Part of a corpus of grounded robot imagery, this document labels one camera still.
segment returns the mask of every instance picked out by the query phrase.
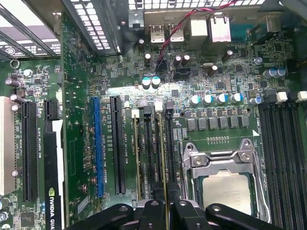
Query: capacitor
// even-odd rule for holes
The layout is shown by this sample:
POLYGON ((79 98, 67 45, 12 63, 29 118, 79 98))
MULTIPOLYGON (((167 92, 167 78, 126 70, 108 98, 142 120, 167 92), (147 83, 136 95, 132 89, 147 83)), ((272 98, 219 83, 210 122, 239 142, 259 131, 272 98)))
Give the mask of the capacitor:
POLYGON ((145 46, 145 41, 144 39, 140 38, 139 39, 139 49, 144 49, 145 46))
POLYGON ((242 95, 239 93, 232 94, 230 100, 232 103, 238 103, 242 100, 242 95))
POLYGON ((16 94, 12 94, 10 96, 10 100, 12 102, 15 102, 15 103, 18 103, 18 104, 21 104, 22 102, 24 102, 24 98, 20 97, 20 96, 17 96, 16 94))
POLYGON ((227 52, 224 54, 224 56, 222 56, 222 62, 226 62, 228 61, 232 55, 233 55, 233 51, 232 50, 227 50, 227 52))
POLYGON ((283 78, 286 75, 286 70, 282 67, 279 67, 277 69, 277 74, 275 76, 275 78, 283 78))
POLYGON ((190 56, 189 55, 184 55, 183 59, 181 61, 181 65, 185 66, 186 64, 188 64, 190 62, 190 56))
POLYGON ((12 80, 12 79, 9 79, 9 78, 5 80, 5 84, 9 85, 9 86, 12 86, 14 88, 19 88, 20 87, 20 82, 19 81, 12 80))
POLYGON ((145 65, 150 65, 151 61, 152 61, 152 56, 150 54, 145 54, 144 56, 145 65))
POLYGON ((174 66, 178 66, 181 63, 181 60, 182 60, 181 56, 177 55, 173 62, 174 66))
POLYGON ((161 79, 158 76, 155 76, 155 77, 152 78, 152 87, 154 89, 159 88, 160 83, 161 83, 161 79))
POLYGON ((19 109, 20 109, 20 105, 18 105, 18 104, 13 104, 13 105, 11 106, 11 110, 12 110, 13 112, 17 112, 19 109))
POLYGON ((0 212, 0 222, 4 222, 9 218, 9 214, 7 212, 0 212))
POLYGON ((260 97, 252 98, 249 103, 252 105, 258 105, 262 103, 262 99, 260 97))
POLYGON ((198 105, 198 103, 201 101, 201 98, 199 97, 199 96, 197 96, 197 95, 194 95, 194 96, 192 96, 191 98, 190 98, 190 104, 192 105, 192 106, 197 106, 198 105))
POLYGON ((208 75, 209 77, 212 77, 218 70, 218 67, 217 66, 211 66, 209 71, 208 71, 208 75))
POLYGON ((151 83, 150 78, 148 78, 148 77, 143 78, 143 80, 142 80, 143 89, 145 89, 145 90, 149 89, 150 83, 151 83))
POLYGON ((0 200, 0 210, 7 208, 10 205, 10 202, 9 198, 2 198, 0 200))
POLYGON ((220 94, 220 95, 218 95, 217 97, 216 97, 216 102, 218 103, 218 104, 223 104, 223 103, 225 103, 227 101, 227 95, 225 94, 225 93, 222 93, 222 94, 220 94))
POLYGON ((211 102, 212 102, 212 97, 211 97, 211 95, 209 95, 209 94, 205 95, 205 96, 202 98, 202 103, 203 103, 204 105, 210 105, 211 102))
POLYGON ((262 58, 256 57, 256 58, 254 59, 254 62, 255 62, 255 64, 256 64, 257 66, 259 66, 259 65, 262 64, 262 58))
POLYGON ((30 69, 25 69, 24 70, 24 76, 25 77, 30 78, 30 77, 32 77, 32 74, 33 74, 32 70, 30 70, 30 69))
POLYGON ((271 68, 263 72, 263 76, 266 79, 274 78, 277 75, 277 70, 275 68, 271 68))

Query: ram slot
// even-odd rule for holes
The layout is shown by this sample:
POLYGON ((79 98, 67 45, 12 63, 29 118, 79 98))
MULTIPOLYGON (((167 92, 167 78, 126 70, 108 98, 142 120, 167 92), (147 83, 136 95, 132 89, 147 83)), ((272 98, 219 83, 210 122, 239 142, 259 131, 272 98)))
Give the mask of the ram slot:
POLYGON ((166 112, 165 116, 165 136, 166 136, 166 157, 168 166, 168 181, 176 182, 177 167, 174 153, 174 138, 173 138, 173 114, 170 111, 166 112))
POLYGON ((147 160, 147 176, 149 187, 155 181, 153 129, 150 115, 144 116, 145 154, 147 160))
POLYGON ((272 223, 306 229, 306 174, 299 104, 261 105, 260 122, 272 223))

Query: cable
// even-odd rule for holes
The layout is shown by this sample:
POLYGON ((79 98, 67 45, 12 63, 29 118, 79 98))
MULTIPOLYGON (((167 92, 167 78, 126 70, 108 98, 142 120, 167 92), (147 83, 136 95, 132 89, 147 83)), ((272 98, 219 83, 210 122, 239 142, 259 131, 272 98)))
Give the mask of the cable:
POLYGON ((180 27, 182 26, 182 23, 188 19, 192 14, 195 14, 197 12, 214 12, 214 11, 217 11, 217 10, 222 10, 232 4, 235 4, 238 0, 232 0, 230 3, 227 3, 225 5, 222 5, 222 6, 219 6, 217 8, 201 8, 201 9, 193 9, 191 10, 190 12, 188 12, 184 18, 178 23, 178 25, 175 27, 175 29, 172 31, 172 33, 169 35, 169 37, 164 41, 162 47, 161 47, 161 50, 160 50, 160 55, 159 55, 159 60, 162 61, 163 59, 163 51, 165 50, 166 46, 168 43, 170 43, 171 41, 171 37, 177 32, 177 30, 180 29, 180 27))

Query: red wire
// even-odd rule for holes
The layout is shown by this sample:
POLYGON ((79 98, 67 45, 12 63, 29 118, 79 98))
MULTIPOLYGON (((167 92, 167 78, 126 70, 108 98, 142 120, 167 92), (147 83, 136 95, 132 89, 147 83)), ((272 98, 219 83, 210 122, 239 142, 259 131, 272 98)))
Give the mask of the red wire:
MULTIPOLYGON (((233 0, 233 1, 231 1, 230 3, 227 3, 227 4, 224 4, 224 5, 222 5, 222 6, 219 6, 218 9, 219 9, 219 10, 224 9, 224 8, 226 8, 226 7, 228 7, 228 6, 232 5, 232 4, 235 4, 237 1, 238 1, 238 0, 233 0)), ((213 11, 215 11, 215 10, 210 9, 210 8, 201 8, 201 9, 199 9, 199 11, 203 11, 203 12, 213 12, 213 11)), ((188 17, 190 17, 192 14, 198 13, 199 11, 190 11, 190 12, 188 12, 188 13, 184 16, 184 19, 181 21, 181 23, 179 23, 179 24, 173 29, 173 31, 172 31, 172 33, 170 34, 169 38, 168 38, 166 41, 164 41, 164 43, 163 43, 163 45, 162 45, 162 47, 161 47, 161 50, 160 50, 160 57, 159 57, 160 60, 161 60, 162 57, 163 57, 163 51, 165 50, 167 44, 170 43, 170 41, 171 41, 171 37, 174 35, 174 33, 177 32, 177 30, 180 29, 180 27, 182 26, 183 21, 186 20, 188 17)))

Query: mounting hole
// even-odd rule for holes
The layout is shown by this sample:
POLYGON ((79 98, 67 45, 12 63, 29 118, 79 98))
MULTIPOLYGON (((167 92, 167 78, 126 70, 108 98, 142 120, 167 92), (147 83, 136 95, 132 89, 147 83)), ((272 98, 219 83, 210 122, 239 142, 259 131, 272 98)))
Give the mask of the mounting hole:
POLYGON ((194 147, 192 145, 188 145, 187 148, 188 148, 189 151, 192 151, 194 149, 194 147))
POLYGON ((11 67, 12 69, 18 69, 18 68, 20 67, 20 61, 17 60, 17 59, 12 59, 12 60, 10 61, 10 67, 11 67))
POLYGON ((248 113, 248 114, 250 114, 251 113, 251 108, 250 107, 248 107, 247 109, 246 109, 246 112, 248 113))

